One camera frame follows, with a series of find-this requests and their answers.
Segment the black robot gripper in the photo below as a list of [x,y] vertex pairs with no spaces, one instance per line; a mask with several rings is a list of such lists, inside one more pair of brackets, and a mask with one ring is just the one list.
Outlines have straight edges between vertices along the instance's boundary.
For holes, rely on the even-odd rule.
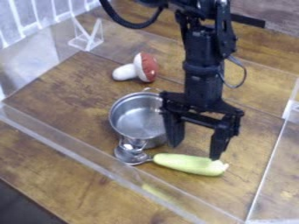
[[186,72],[182,93],[163,91],[163,123],[167,143],[177,147],[185,139],[185,123],[216,130],[210,142],[210,159],[220,160],[230,139],[240,134],[245,112],[222,99],[225,65],[194,66],[183,63]]

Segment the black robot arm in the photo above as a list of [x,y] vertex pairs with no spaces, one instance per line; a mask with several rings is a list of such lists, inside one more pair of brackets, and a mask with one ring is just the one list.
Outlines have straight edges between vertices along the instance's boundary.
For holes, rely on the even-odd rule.
[[186,59],[185,91],[163,91],[162,114],[169,144],[175,147],[185,139],[185,124],[214,129],[210,158],[218,160],[230,139],[240,134],[242,109],[222,99],[225,59],[237,50],[232,26],[230,0],[137,0],[150,7],[175,5],[175,19],[182,30]]

